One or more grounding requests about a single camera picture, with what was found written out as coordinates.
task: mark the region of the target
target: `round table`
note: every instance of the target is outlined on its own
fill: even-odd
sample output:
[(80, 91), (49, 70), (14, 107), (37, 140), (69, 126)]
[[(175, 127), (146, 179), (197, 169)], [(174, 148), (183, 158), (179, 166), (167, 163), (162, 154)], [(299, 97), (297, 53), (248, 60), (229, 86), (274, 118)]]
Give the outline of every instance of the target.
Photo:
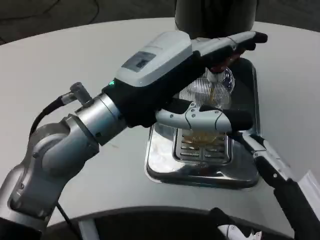
[[(36, 115), (57, 96), (82, 82), (96, 96), (120, 66), (158, 34), (175, 29), (173, 18), (138, 19), (85, 25), (41, 34), (0, 46), (0, 182), (25, 156)], [(320, 87), (320, 34), (256, 22), (266, 44), (246, 52), (258, 74), (263, 136), (292, 166), (298, 180), (309, 170), (319, 179), (316, 111)], [(58, 122), (80, 107), (73, 102), (46, 117)], [(230, 190), (156, 183), (144, 173), (149, 130), (126, 129), (64, 188), (60, 204), (70, 218), (102, 216), (110, 210), (171, 206), (226, 214), (292, 236), (273, 189), (261, 180), (251, 189)], [(49, 225), (64, 221), (55, 210)]]

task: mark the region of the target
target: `black wire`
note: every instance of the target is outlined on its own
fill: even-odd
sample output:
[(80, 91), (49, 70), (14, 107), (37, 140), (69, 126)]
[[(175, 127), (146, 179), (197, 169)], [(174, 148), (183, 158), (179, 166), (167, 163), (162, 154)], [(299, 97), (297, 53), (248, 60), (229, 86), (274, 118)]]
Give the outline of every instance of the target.
[(99, 15), (99, 12), (100, 12), (100, 5), (98, 3), (98, 0), (93, 0), (94, 3), (95, 3), (95, 6), (96, 6), (96, 12), (95, 12), (95, 15), (93, 16), (93, 18), (89, 21), (88, 24), (92, 24), (94, 22), (94, 20), (96, 20), (96, 18), (98, 17)]
[(43, 14), (48, 13), (53, 9), (61, 0), (56, 0), (52, 5), (50, 5), (46, 10), (40, 13), (36, 13), (33, 15), (27, 15), (27, 16), (14, 16), (14, 17), (6, 17), (6, 18), (0, 18), (0, 21), (14, 21), (14, 20), (22, 20), (22, 19), (29, 19), (29, 18), (34, 18), (34, 17), (39, 17)]
[(41, 122), (41, 120), (46, 116), (49, 115), (50, 113), (52, 113), (54, 110), (57, 110), (58, 108), (64, 106), (64, 103), (62, 102), (62, 96), (59, 96), (56, 100), (54, 100), (53, 102), (51, 102), (48, 106), (46, 106), (42, 112), (40, 112), (40, 114), (35, 118), (35, 120), (33, 121), (33, 124), (31, 126), (30, 129), (30, 134), (29, 134), (29, 138), (31, 137), (31, 135), (36, 131), (39, 123)]
[[(53, 102), (51, 102), (48, 106), (46, 106), (43, 111), (35, 118), (31, 129), (30, 129), (30, 134), (29, 134), (29, 138), (31, 137), (31, 135), (36, 131), (39, 123), (41, 122), (41, 120), (46, 116), (49, 115), (50, 113), (52, 113), (54, 110), (57, 110), (58, 108), (64, 106), (64, 103), (62, 102), (62, 96), (59, 96), (56, 100), (54, 100)], [(77, 239), (82, 240), (82, 237), (80, 235), (80, 233), (78, 232), (77, 228), (72, 224), (70, 218), (67, 216), (66, 212), (63, 210), (63, 208), (61, 207), (61, 205), (59, 204), (59, 202), (56, 204), (57, 209), (59, 210), (59, 212), (61, 213), (61, 215), (63, 216), (65, 222), (68, 224), (70, 230), (74, 233), (74, 235), (77, 237)]]
[(4, 44), (7, 44), (8, 42), (6, 40), (4, 40), (1, 36), (0, 36), (0, 41), (3, 42)]
[(82, 240), (81, 234), (78, 232), (76, 227), (73, 225), (70, 218), (67, 216), (67, 214), (65, 213), (65, 211), (63, 210), (63, 208), (61, 207), (61, 205), (59, 203), (56, 204), (56, 208), (59, 210), (59, 212), (61, 213), (62, 217), (64, 218), (65, 222), (68, 224), (70, 230), (74, 233), (74, 235), (76, 235), (76, 237), (79, 240)]

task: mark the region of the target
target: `coffee machine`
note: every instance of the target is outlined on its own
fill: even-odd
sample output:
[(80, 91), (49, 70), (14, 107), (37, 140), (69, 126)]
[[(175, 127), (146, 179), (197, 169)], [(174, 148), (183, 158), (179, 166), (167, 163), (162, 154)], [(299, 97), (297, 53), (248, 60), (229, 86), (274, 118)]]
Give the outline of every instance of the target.
[[(175, 26), (205, 42), (250, 31), (258, 0), (175, 0)], [(237, 58), (204, 75), (176, 97), (197, 106), (245, 110), (253, 117), (249, 133), (260, 134), (257, 75), (253, 64)], [(249, 188), (260, 176), (253, 157), (224, 134), (193, 132), (155, 124), (149, 133), (145, 172), (154, 181), (220, 188)]]

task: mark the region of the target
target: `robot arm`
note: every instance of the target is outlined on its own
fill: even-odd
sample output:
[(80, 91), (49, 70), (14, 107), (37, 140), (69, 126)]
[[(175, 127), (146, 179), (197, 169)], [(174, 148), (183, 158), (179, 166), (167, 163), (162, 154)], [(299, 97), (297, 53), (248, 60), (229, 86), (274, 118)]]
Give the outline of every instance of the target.
[[(205, 131), (250, 128), (251, 120), (243, 112), (209, 106), (197, 109), (190, 102), (180, 103), (182, 111), (174, 110), (173, 96), (201, 76), (205, 67), (266, 41), (265, 34), (254, 31), (207, 42), (192, 42), (181, 31), (165, 32), (125, 62), (94, 99), (77, 88), (71, 89), (72, 94), (64, 100), (77, 98), (82, 107), (76, 115), (31, 134), (23, 161), (1, 186), (0, 239), (39, 239), (67, 182), (99, 153), (99, 145), (126, 127), (150, 127), (159, 121)], [(245, 120), (238, 124), (238, 117)]]

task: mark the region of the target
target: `silver cylinder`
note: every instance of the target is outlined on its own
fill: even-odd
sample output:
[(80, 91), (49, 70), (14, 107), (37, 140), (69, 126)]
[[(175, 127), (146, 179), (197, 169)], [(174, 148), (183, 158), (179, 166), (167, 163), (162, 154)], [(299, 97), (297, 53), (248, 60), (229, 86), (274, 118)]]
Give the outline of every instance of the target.
[(101, 146), (127, 127), (114, 102), (103, 93), (76, 114)]

